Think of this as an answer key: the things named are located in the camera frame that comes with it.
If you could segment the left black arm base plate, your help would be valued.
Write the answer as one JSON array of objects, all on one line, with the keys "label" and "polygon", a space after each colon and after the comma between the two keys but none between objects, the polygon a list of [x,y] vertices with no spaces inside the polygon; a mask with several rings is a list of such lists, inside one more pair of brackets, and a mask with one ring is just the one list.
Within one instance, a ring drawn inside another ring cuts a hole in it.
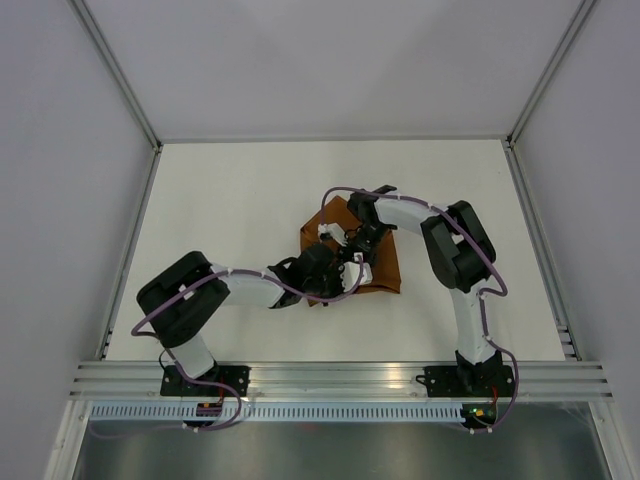
[{"label": "left black arm base plate", "polygon": [[196,380],[187,380],[175,365],[164,368],[160,395],[162,397],[232,397],[234,390],[240,397],[247,395],[250,367],[246,365],[216,364]]}]

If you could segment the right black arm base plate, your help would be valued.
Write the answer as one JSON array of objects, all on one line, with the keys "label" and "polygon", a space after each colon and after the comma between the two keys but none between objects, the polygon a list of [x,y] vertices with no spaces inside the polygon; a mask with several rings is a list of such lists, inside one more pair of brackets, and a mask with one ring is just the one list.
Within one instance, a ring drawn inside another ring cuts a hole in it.
[{"label": "right black arm base plate", "polygon": [[415,380],[426,388],[429,398],[511,397],[516,386],[509,366],[489,373],[460,366],[431,366],[425,367]]}]

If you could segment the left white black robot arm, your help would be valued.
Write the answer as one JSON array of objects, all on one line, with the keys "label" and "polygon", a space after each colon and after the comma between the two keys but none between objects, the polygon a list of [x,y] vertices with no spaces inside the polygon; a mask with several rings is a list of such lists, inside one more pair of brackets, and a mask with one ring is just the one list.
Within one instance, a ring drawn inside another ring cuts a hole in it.
[{"label": "left white black robot arm", "polygon": [[181,370],[184,385],[206,396],[216,389],[218,372],[201,330],[218,309],[275,310],[302,299],[334,303],[354,293],[362,279],[361,255],[344,260],[322,243],[260,271],[217,265],[191,251],[139,290],[136,301],[145,319],[132,334],[158,340]]}]

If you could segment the orange-brown cloth napkin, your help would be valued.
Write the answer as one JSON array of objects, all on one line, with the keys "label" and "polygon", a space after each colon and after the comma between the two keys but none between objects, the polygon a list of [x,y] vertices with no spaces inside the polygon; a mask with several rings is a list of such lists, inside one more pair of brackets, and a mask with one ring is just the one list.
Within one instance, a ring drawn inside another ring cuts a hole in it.
[{"label": "orange-brown cloth napkin", "polygon": [[[335,196],[325,205],[326,220],[337,223],[344,232],[357,229],[361,222],[348,210],[347,201]],[[312,216],[300,228],[300,250],[318,242],[318,225],[320,212]],[[390,294],[401,293],[401,273],[394,236],[391,231],[385,234],[376,249],[376,259],[369,262],[372,280],[368,284],[361,284],[356,294],[384,292]]]}]

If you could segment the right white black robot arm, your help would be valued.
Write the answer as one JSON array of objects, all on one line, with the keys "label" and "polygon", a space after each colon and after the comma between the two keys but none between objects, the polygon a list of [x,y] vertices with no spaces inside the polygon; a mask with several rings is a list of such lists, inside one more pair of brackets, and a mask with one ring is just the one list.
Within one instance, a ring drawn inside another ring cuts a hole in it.
[{"label": "right white black robot arm", "polygon": [[483,294],[495,276],[496,252],[473,207],[458,201],[446,209],[395,196],[383,186],[373,192],[354,192],[347,209],[360,222],[346,249],[375,266],[380,244],[391,231],[420,235],[436,279],[449,290],[458,331],[456,383],[468,395],[480,395],[498,382],[502,354],[488,331]]}]

